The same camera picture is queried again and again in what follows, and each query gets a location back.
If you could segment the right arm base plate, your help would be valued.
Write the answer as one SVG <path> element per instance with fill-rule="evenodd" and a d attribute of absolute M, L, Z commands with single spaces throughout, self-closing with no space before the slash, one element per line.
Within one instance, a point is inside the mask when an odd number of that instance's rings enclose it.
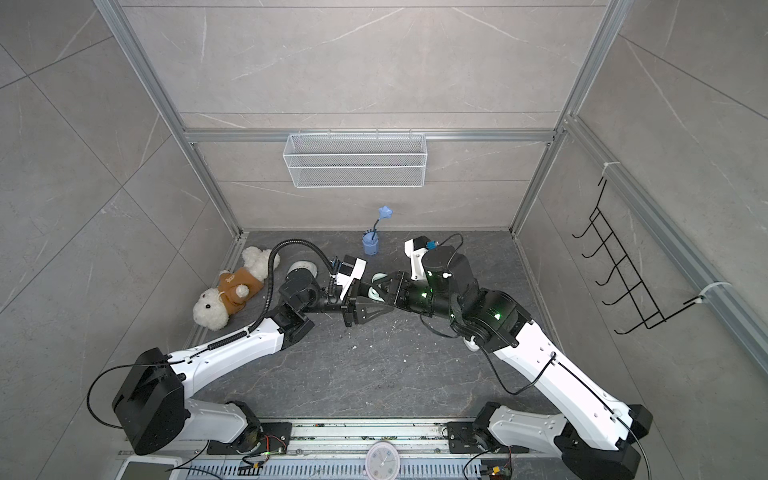
<path fill-rule="evenodd" d="M 530 449 L 522 446 L 503 446 L 484 430 L 476 429 L 472 422 L 447 422 L 441 432 L 448 442 L 452 454 L 490 453 L 529 453 Z"/>

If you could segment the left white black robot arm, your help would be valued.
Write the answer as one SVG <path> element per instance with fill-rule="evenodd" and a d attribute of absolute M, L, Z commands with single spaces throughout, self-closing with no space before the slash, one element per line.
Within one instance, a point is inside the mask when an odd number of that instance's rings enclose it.
<path fill-rule="evenodd" d="M 133 451 L 149 455 L 175 440 L 213 441 L 247 451 L 258 441 L 260 422 L 242 401 L 199 401 L 195 394 L 220 377 L 259 358 L 285 350 L 304 338 L 314 312 L 342 313 L 346 325 L 369 316 L 362 299 L 392 308 L 389 292 L 344 269 L 322 288 L 305 266 L 289 271 L 279 289 L 280 302 L 262 319 L 217 340 L 164 354 L 152 348 L 127 365 L 127 376 L 112 401 L 120 429 Z"/>

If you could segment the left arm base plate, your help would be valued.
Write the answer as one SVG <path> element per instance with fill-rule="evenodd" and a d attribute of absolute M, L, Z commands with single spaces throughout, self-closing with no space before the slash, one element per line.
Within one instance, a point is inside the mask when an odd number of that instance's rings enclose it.
<path fill-rule="evenodd" d="M 286 453 L 291 441 L 291 422 L 266 422 L 258 429 L 248 427 L 233 443 L 211 441 L 208 455 L 248 455 Z"/>

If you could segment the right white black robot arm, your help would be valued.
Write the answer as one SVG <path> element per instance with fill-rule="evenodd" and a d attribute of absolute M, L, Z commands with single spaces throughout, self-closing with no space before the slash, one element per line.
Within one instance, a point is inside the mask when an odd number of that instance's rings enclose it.
<path fill-rule="evenodd" d="M 499 360 L 527 381 L 514 390 L 542 393 L 555 414 L 487 403 L 472 424 L 484 452 L 511 447 L 553 453 L 580 479 L 632 479 L 647 461 L 641 439 L 653 416 L 599 387 L 561 352 L 509 294 L 483 288 L 469 261 L 430 242 L 408 254 L 412 271 L 376 274 L 365 294 L 399 310 L 448 321 L 454 335 L 488 362 Z"/>

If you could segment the green earbud charging case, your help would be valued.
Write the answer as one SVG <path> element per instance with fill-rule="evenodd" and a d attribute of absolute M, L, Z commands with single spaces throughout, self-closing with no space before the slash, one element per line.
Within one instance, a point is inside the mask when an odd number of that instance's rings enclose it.
<path fill-rule="evenodd" d="M 371 300 L 374 300 L 376 302 L 384 302 L 385 299 L 383 298 L 380 290 L 382 287 L 379 285 L 380 281 L 385 279 L 387 275 L 383 272 L 377 272 L 372 276 L 371 279 L 371 287 L 368 290 L 368 298 Z"/>

